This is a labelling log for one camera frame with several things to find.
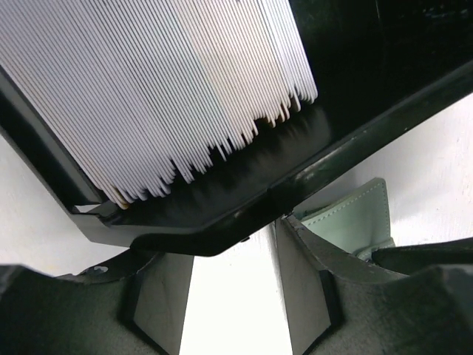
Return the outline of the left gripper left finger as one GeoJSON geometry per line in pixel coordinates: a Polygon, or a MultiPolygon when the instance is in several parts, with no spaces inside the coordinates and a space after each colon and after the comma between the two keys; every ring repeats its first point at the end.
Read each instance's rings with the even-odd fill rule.
{"type": "Polygon", "coordinates": [[[80,274],[1,267],[3,354],[178,354],[194,259],[128,250],[80,274]]]}

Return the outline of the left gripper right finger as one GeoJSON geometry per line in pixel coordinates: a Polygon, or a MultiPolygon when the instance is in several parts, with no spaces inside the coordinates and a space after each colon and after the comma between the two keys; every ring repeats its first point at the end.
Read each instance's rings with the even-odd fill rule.
{"type": "Polygon", "coordinates": [[[472,352],[472,264],[400,274],[291,216],[276,221],[275,239],[294,354],[472,352]]]}

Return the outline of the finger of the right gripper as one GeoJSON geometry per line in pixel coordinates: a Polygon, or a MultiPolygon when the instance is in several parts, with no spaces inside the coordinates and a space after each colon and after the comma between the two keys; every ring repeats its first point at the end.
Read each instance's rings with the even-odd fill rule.
{"type": "Polygon", "coordinates": [[[371,256],[374,264],[400,274],[411,275],[436,265],[472,264],[472,238],[444,243],[381,248],[371,256]]]}

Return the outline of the green leather card holder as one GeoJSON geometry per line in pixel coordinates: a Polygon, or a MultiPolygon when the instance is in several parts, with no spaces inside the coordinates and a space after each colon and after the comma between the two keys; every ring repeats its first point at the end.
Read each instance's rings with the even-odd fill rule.
{"type": "Polygon", "coordinates": [[[369,261],[379,249],[392,248],[386,181],[375,177],[338,200],[295,210],[312,233],[334,246],[369,261]]]}

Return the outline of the black plastic card box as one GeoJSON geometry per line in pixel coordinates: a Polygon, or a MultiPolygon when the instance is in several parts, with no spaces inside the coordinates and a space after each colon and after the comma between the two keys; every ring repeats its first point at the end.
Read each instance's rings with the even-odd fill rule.
{"type": "Polygon", "coordinates": [[[472,91],[470,1],[288,2],[317,99],[165,197],[72,204],[84,190],[31,129],[3,123],[16,109],[2,90],[1,133],[91,241],[213,256],[472,91]]]}

